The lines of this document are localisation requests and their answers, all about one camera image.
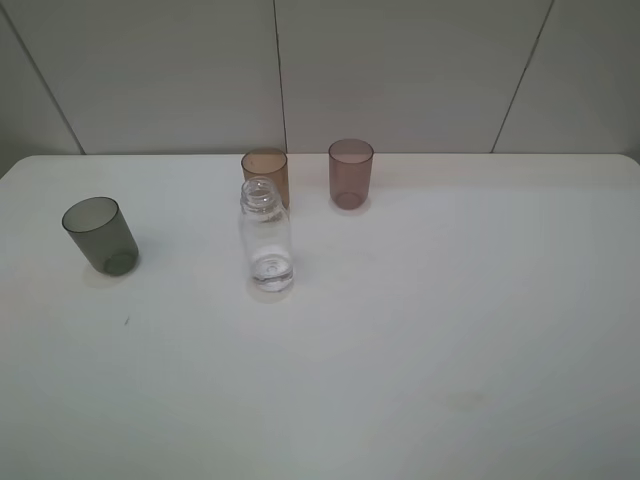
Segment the grey translucent cup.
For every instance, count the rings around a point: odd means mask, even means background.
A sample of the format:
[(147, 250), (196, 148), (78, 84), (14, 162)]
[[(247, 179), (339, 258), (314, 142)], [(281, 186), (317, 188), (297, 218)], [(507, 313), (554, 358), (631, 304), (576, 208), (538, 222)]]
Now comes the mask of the grey translucent cup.
[(64, 213), (61, 224), (97, 272), (119, 277), (137, 266), (138, 245), (114, 199), (84, 199)]

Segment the orange translucent cup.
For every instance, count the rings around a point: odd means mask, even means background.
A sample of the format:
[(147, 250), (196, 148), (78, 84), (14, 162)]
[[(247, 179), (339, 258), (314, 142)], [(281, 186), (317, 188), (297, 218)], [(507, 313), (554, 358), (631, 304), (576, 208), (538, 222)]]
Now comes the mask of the orange translucent cup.
[(260, 148), (246, 153), (241, 160), (244, 179), (267, 177), (274, 182), (281, 196), (283, 206), (289, 209), (288, 157), (277, 148)]

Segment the pink translucent cup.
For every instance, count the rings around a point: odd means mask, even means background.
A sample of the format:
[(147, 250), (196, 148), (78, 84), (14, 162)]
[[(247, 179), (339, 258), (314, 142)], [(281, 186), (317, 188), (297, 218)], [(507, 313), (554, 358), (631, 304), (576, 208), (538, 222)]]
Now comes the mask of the pink translucent cup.
[(365, 141), (342, 139), (328, 150), (330, 196), (343, 210), (359, 208), (368, 198), (374, 149)]

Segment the clear plastic water bottle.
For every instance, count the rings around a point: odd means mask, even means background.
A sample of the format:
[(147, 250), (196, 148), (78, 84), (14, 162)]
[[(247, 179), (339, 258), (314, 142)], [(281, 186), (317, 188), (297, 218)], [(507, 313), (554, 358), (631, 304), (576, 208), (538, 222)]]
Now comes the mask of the clear plastic water bottle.
[(263, 292), (286, 290), (294, 280), (291, 229), (275, 183), (264, 176), (246, 180), (240, 209), (240, 235), (251, 281)]

